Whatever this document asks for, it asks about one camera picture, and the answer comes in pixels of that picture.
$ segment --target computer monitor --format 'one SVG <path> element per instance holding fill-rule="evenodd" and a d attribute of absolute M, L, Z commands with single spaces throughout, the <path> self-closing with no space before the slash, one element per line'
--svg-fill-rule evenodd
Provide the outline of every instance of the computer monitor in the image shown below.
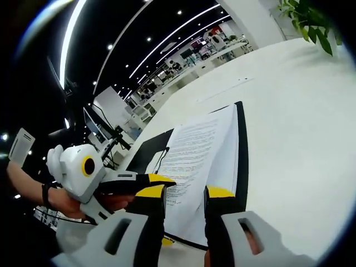
<path fill-rule="evenodd" d="M 104 143 L 112 138 L 112 136 L 103 128 L 98 127 L 89 113 L 83 108 L 84 111 L 84 121 L 89 130 L 98 138 L 100 143 Z"/>
<path fill-rule="evenodd" d="M 186 58 L 190 57 L 191 55 L 193 55 L 193 51 L 191 49 L 188 49 L 186 51 L 184 51 L 182 54 L 180 54 L 180 56 L 185 60 Z"/>

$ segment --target white table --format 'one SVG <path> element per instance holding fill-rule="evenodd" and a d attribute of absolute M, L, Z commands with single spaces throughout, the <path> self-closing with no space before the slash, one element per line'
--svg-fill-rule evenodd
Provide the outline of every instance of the white table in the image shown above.
<path fill-rule="evenodd" d="M 231 46 L 228 46 L 226 49 L 216 53 L 216 54 L 213 54 L 211 57 L 207 58 L 205 61 L 212 61 L 218 57 L 221 57 L 222 55 L 226 54 L 226 53 L 229 53 L 231 52 L 232 50 L 236 50 L 242 46 L 245 46 L 247 43 L 244 43 L 244 42 L 238 42 L 236 44 L 233 44 Z"/>
<path fill-rule="evenodd" d="M 206 92 L 254 80 L 197 103 Z M 247 210 L 296 254 L 320 258 L 345 227 L 356 196 L 356 75 L 303 39 L 224 64 L 177 91 L 147 125 L 141 144 L 189 118 L 242 101 L 249 144 Z M 204 252 L 175 244 L 160 266 L 203 266 Z"/>

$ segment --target wristwatch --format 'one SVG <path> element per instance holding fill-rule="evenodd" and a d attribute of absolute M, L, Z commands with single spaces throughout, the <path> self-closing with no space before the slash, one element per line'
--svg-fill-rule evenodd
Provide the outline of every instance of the wristwatch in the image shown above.
<path fill-rule="evenodd" d="M 51 203 L 48 200 L 48 191 L 49 189 L 53 187 L 51 184 L 43 184 L 42 185 L 42 200 L 43 200 L 43 205 L 51 210 L 56 210 Z"/>

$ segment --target clipboard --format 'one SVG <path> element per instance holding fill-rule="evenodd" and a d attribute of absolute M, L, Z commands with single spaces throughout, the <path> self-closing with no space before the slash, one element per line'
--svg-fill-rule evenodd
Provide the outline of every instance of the clipboard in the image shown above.
<path fill-rule="evenodd" d="M 235 103 L 236 109 L 238 111 L 238 125 L 239 125 L 239 158 L 238 158 L 238 180 L 236 184 L 235 197 L 238 202 L 238 209 L 240 212 L 246 211 L 246 202 L 248 194 L 248 183 L 249 183 L 249 150 L 248 150 L 248 139 L 247 139 L 247 129 L 245 121 L 245 113 L 243 103 L 241 101 Z M 162 151 L 166 148 L 169 138 L 173 132 L 172 130 L 166 131 L 157 135 L 147 141 L 145 141 L 134 155 L 130 164 L 127 167 L 127 171 L 134 171 L 139 174 L 144 174 L 148 164 L 151 162 L 155 153 Z M 207 250 L 208 247 L 202 246 L 177 236 L 171 235 L 165 232 L 165 235 L 188 246 L 192 246 L 197 249 Z"/>

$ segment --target human arm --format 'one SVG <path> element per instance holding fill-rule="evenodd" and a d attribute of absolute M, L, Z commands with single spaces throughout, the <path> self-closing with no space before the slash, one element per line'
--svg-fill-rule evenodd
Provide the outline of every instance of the human arm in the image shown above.
<path fill-rule="evenodd" d="M 35 181 L 25 173 L 15 162 L 9 162 L 7 175 L 12 185 L 19 194 L 26 199 L 42 206 L 42 183 Z M 124 208 L 133 200 L 133 196 L 102 196 L 102 200 L 111 210 Z M 48 190 L 48 201 L 58 211 L 73 219 L 84 219 L 85 214 L 80 210 L 80 202 L 71 198 L 63 188 L 50 188 Z"/>

